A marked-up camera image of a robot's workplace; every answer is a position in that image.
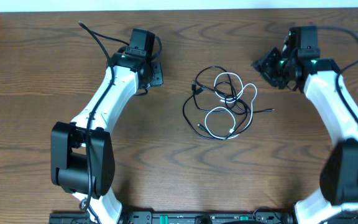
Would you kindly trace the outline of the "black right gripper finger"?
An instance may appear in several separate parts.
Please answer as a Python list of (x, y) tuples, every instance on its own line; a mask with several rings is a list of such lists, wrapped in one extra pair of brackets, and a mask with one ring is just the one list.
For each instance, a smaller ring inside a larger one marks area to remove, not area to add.
[(281, 87), (283, 85), (282, 79), (277, 75), (276, 71), (272, 68), (256, 67), (260, 76), (272, 87)]
[(266, 70), (268, 68), (275, 68), (281, 61), (282, 56), (280, 51), (274, 47), (266, 53), (261, 59), (254, 61), (251, 66), (256, 70)]

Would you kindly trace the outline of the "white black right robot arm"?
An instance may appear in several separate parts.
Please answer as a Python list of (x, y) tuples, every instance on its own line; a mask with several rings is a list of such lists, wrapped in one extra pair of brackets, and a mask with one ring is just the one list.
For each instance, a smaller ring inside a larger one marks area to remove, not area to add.
[(328, 130), (333, 151), (319, 177), (319, 188), (294, 206), (295, 223), (326, 223), (358, 210), (358, 106), (331, 58), (274, 48), (252, 67), (272, 86), (294, 81)]

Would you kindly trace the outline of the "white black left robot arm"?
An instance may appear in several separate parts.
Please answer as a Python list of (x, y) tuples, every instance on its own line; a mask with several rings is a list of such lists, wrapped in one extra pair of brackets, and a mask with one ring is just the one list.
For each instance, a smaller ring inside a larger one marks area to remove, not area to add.
[(142, 87), (160, 86), (160, 62), (116, 53), (98, 90), (69, 123), (51, 132), (51, 180), (88, 204), (85, 212), (52, 213), (50, 223), (118, 223), (122, 203), (112, 189), (115, 160), (111, 135), (129, 99)]

